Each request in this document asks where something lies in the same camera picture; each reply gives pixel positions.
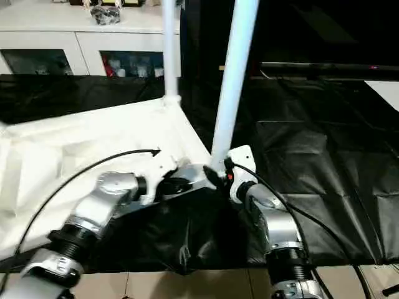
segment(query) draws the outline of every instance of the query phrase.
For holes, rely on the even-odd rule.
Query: plastic bag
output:
[[[109,25],[120,22],[120,10],[117,7],[94,6],[90,11],[98,25]]]

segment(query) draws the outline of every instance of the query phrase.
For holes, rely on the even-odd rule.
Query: cabinet top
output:
[[[52,0],[13,0],[0,8],[0,31],[126,32],[162,34],[160,6],[125,7],[118,24],[100,26],[83,6]],[[180,10],[176,8],[175,33],[180,32]]]

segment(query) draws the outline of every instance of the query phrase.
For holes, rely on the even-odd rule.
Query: black cloth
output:
[[[182,107],[210,149],[219,87],[182,81],[180,88]],[[156,80],[1,76],[0,119],[17,123],[162,94]],[[363,82],[247,82],[232,147],[250,145],[259,174],[332,229],[352,262],[393,263],[399,257],[398,116]],[[297,216],[314,265],[349,263],[321,227]],[[229,202],[202,189],[115,220],[89,271],[265,267],[252,242]],[[6,265],[0,262],[0,270]]]

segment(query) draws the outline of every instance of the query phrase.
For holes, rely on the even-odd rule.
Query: tiled floor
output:
[[[381,290],[399,283],[399,272],[391,266],[362,269],[374,298],[385,298]],[[318,271],[335,299],[364,299],[350,267]],[[11,283],[16,278],[12,275]],[[185,277],[170,272],[115,273],[85,275],[72,292],[76,299],[269,299],[270,284],[267,271],[261,269],[198,271]]]

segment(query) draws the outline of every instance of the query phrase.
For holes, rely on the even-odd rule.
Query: white cabinet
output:
[[[109,64],[112,63],[117,64],[128,76],[147,77],[147,73],[154,72],[154,69],[163,70],[162,34],[77,32],[76,36],[90,75],[108,75],[105,65],[110,69]],[[176,76],[180,77],[178,34],[175,34],[175,47]]]
[[[177,76],[179,16],[176,8]],[[97,25],[82,6],[51,0],[17,0],[0,10],[0,74],[157,77],[162,51],[160,6],[125,7],[120,22],[109,26]]]
[[[87,75],[73,32],[0,32],[0,74]]]

